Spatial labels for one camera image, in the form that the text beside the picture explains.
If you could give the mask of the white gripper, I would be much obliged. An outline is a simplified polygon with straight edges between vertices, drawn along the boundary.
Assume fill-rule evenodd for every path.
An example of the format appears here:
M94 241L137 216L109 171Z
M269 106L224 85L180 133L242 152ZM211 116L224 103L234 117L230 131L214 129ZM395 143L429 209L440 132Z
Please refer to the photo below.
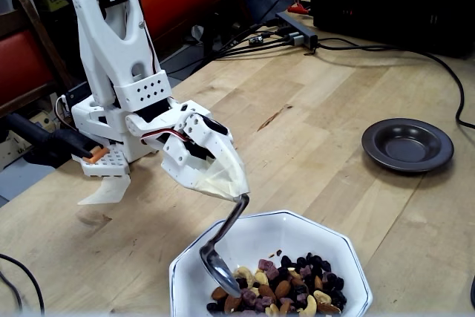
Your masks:
M160 115L162 167L179 184L220 199L249 193L245 166L229 129L207 110L168 110Z

